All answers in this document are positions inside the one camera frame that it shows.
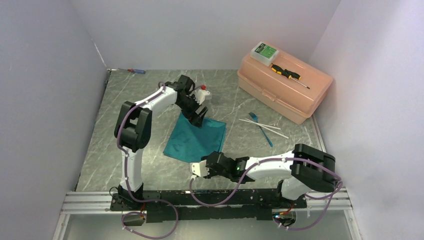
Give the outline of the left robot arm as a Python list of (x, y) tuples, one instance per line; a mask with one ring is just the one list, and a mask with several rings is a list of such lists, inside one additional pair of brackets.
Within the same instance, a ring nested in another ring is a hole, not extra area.
[(208, 111), (203, 103), (211, 97), (205, 85), (197, 86), (190, 77), (181, 75), (174, 82), (159, 82), (158, 90), (142, 100), (122, 104), (114, 129), (122, 156), (117, 190), (129, 209), (137, 210), (144, 203), (142, 156), (151, 139), (153, 116), (176, 105), (191, 125), (201, 128)]

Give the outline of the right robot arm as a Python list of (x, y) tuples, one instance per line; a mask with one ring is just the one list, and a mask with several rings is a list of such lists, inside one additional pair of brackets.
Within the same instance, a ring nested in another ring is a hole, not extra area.
[(190, 164), (190, 172), (201, 178), (224, 177), (242, 185), (276, 177), (282, 181), (275, 194), (276, 203), (289, 207), (298, 197), (310, 192), (333, 193), (342, 178), (336, 173), (336, 159), (309, 145), (298, 143), (294, 149), (268, 157), (230, 158), (214, 151)]

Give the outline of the teal cloth napkin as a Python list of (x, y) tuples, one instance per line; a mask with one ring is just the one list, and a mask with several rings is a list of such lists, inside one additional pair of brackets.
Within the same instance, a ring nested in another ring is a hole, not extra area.
[(212, 152), (221, 152), (226, 136), (226, 123), (205, 118), (198, 128), (180, 114), (163, 150), (167, 157), (195, 163)]

